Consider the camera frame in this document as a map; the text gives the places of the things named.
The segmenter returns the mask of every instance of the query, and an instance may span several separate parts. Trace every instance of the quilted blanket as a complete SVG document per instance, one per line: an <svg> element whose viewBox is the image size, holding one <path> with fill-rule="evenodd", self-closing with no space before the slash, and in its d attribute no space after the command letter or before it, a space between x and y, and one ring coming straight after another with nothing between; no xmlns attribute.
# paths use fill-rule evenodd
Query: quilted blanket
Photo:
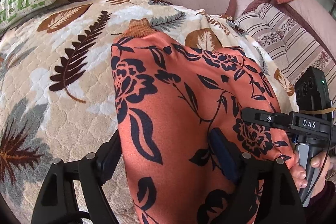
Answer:
<svg viewBox="0 0 336 224"><path fill-rule="evenodd" d="M117 129L110 48L130 20L143 18L182 45L242 47L282 112L296 109L293 86L231 17L162 0L90 0L37 15L0 42L0 192L21 223L30 223L52 158L79 160ZM75 189L85 211L80 183ZM103 189L120 223L138 222L122 159Z"/></svg>

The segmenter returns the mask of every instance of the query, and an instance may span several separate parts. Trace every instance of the camera lens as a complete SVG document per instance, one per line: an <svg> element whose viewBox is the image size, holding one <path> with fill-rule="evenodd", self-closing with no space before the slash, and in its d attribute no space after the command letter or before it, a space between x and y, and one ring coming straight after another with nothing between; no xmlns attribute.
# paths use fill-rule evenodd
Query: camera lens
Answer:
<svg viewBox="0 0 336 224"><path fill-rule="evenodd" d="M302 85L302 95L303 96L307 95L307 84L306 83Z"/></svg>
<svg viewBox="0 0 336 224"><path fill-rule="evenodd" d="M301 91L297 90L296 91L296 98L299 99L301 97Z"/></svg>
<svg viewBox="0 0 336 224"><path fill-rule="evenodd" d="M308 81L308 87L309 87L310 89L312 89L312 88L314 87L314 81L313 81L312 78L309 78L309 81Z"/></svg>

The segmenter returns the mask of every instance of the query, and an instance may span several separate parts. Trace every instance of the device handle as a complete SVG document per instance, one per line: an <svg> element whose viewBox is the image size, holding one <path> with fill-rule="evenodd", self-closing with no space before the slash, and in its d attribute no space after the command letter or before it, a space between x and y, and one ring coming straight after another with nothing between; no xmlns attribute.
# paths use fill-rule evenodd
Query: device handle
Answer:
<svg viewBox="0 0 336 224"><path fill-rule="evenodd" d="M323 149L317 146L308 145L306 143L300 143L295 146L295 151L297 151L299 154L299 165L301 165L306 170L306 180L308 181L307 186L305 188L301 188L299 191L300 199L303 201L320 172L320 168L313 168L310 165L310 161L313 157L322 152ZM304 202L303 207L307 207L309 205L311 194L312 192L310 192L310 195Z"/></svg>

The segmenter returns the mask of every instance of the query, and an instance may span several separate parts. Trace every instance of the fingernail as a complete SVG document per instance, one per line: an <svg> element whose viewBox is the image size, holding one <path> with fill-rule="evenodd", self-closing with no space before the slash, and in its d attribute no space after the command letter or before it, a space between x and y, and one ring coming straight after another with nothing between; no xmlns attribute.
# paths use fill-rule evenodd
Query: fingernail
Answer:
<svg viewBox="0 0 336 224"><path fill-rule="evenodd" d="M312 166L317 166L317 165L320 165L320 160L319 159L312 159L310 164Z"/></svg>

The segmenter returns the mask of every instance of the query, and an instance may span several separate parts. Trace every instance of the silver screw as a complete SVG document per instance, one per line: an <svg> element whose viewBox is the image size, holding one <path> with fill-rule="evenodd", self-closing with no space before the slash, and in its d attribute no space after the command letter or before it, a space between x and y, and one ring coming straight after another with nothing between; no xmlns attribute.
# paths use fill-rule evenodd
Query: silver screw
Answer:
<svg viewBox="0 0 336 224"><path fill-rule="evenodd" d="M88 153L88 154L86 155L86 158L87 158L88 160L92 160L95 156L96 156L95 153L90 152L90 153Z"/></svg>
<svg viewBox="0 0 336 224"><path fill-rule="evenodd" d="M245 158L245 159L250 159L252 156L251 156L251 154L249 153L249 152L244 152L243 153L243 158Z"/></svg>
<svg viewBox="0 0 336 224"><path fill-rule="evenodd" d="M278 164L284 164L284 160L282 158L277 158L276 161Z"/></svg>
<svg viewBox="0 0 336 224"><path fill-rule="evenodd" d="M53 162L53 164L57 165L57 164L59 164L61 162L61 159L60 158L54 158L52 160L52 162Z"/></svg>

